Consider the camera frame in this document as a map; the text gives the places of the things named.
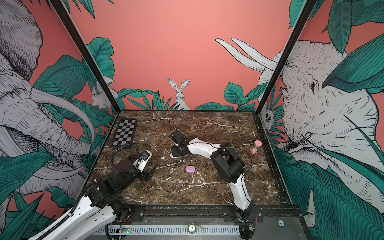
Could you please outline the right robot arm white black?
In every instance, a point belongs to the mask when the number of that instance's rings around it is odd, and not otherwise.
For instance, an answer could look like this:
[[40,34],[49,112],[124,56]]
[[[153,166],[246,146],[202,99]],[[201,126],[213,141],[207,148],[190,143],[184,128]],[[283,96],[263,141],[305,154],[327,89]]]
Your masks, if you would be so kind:
[[242,222],[248,221],[252,213],[252,201],[245,183],[245,163],[229,143],[212,144],[198,138],[188,138],[179,130],[171,134],[173,158],[199,155],[210,159],[221,180],[227,182],[234,197],[236,215]]

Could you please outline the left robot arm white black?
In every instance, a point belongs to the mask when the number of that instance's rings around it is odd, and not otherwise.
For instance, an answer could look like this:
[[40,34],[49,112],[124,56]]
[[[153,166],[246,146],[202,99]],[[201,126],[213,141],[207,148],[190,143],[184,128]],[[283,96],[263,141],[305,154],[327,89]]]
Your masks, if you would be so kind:
[[121,196],[135,180],[149,181],[156,171],[145,171],[152,157],[150,151],[137,151],[128,160],[114,164],[110,157],[111,173],[87,187],[72,208],[62,217],[32,236],[33,240],[85,240],[98,229],[118,221],[125,224],[133,211]]

